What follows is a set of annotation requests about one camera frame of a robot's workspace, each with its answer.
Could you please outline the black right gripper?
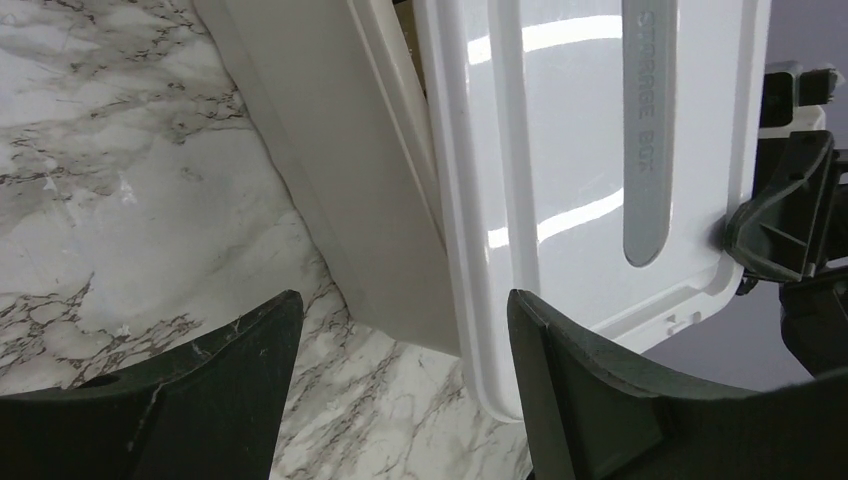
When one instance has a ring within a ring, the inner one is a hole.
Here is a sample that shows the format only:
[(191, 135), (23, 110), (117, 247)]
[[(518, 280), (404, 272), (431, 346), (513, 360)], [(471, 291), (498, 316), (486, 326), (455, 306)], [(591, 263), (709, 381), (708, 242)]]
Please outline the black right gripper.
[(814, 377), (847, 365), (846, 172), (827, 130), (759, 140), (753, 196), (722, 240), (744, 268), (738, 295), (778, 285), (782, 340)]

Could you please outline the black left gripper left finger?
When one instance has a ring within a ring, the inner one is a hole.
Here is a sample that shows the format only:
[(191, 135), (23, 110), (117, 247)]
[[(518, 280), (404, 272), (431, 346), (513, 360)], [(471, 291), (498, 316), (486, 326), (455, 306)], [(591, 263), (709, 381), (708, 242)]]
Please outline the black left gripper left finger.
[(82, 385), (1, 399), (5, 479), (265, 479), (304, 320), (286, 291)]

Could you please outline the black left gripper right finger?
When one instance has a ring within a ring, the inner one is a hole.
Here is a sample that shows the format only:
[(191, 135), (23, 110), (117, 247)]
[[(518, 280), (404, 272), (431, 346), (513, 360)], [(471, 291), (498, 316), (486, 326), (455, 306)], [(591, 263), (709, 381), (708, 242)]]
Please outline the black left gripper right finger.
[(755, 392), (637, 354), (532, 292), (507, 305), (536, 479), (843, 479), (847, 374)]

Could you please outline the white plastic bin lid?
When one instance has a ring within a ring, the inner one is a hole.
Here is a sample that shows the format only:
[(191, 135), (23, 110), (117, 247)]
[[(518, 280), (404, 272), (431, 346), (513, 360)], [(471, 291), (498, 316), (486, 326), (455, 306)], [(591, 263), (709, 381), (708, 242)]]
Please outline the white plastic bin lid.
[(472, 395), (523, 409), (506, 306), (528, 290), (642, 353), (722, 310), (752, 194), (767, 1), (418, 1)]

